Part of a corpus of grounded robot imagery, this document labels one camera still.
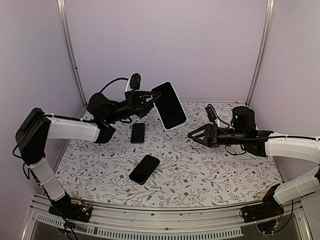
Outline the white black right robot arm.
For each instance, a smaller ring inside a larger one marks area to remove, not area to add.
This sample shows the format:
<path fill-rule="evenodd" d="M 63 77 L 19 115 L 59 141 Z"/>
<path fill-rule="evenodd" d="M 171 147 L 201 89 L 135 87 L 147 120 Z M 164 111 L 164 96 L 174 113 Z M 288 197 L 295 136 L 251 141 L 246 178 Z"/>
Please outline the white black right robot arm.
<path fill-rule="evenodd" d="M 299 175 L 289 181 L 273 185 L 262 199 L 258 213 L 269 218 L 279 207 L 296 198 L 306 197 L 320 190 L 320 138 L 318 136 L 289 135 L 272 130 L 259 130 L 255 112 L 247 106 L 232 109 L 228 127 L 222 122 L 214 107 L 205 108 L 209 123 L 188 133 L 196 143 L 212 148 L 216 145 L 239 145 L 245 153 L 275 160 L 289 160 L 298 166 L 306 163 Z"/>

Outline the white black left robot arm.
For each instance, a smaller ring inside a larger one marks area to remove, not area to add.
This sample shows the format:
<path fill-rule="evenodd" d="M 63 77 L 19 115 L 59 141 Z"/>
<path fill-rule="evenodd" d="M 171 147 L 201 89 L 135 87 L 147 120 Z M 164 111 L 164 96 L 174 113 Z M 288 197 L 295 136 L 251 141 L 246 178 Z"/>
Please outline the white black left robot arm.
<path fill-rule="evenodd" d="M 28 167 L 55 209 L 63 217 L 70 217 L 75 211 L 74 205 L 47 161 L 48 143 L 78 140 L 106 144 L 116 131 L 114 123 L 131 116 L 146 116 L 160 96 L 157 91 L 130 90 L 125 92 L 125 99 L 118 102 L 97 92 L 86 107 L 91 120 L 53 115 L 36 107 L 17 130 L 12 154 Z"/>

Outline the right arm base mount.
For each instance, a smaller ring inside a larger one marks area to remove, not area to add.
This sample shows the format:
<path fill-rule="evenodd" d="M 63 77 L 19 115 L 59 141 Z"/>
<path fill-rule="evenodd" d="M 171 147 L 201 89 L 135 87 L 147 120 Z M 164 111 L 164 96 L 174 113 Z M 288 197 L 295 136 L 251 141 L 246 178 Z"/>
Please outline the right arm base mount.
<path fill-rule="evenodd" d="M 239 216 L 245 223 L 264 220 L 284 214 L 284 208 L 274 199 L 275 190 L 280 184 L 272 186 L 262 198 L 262 203 L 246 205 L 239 211 Z"/>

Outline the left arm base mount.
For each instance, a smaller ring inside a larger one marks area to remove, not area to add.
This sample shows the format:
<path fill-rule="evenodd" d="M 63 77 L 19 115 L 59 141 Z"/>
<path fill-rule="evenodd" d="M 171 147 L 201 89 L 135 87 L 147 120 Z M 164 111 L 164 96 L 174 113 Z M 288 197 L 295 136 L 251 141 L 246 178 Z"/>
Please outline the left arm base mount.
<path fill-rule="evenodd" d="M 92 205 L 83 200 L 72 202 L 67 194 L 59 200 L 51 200 L 48 212 L 63 219 L 88 223 L 92 214 Z"/>

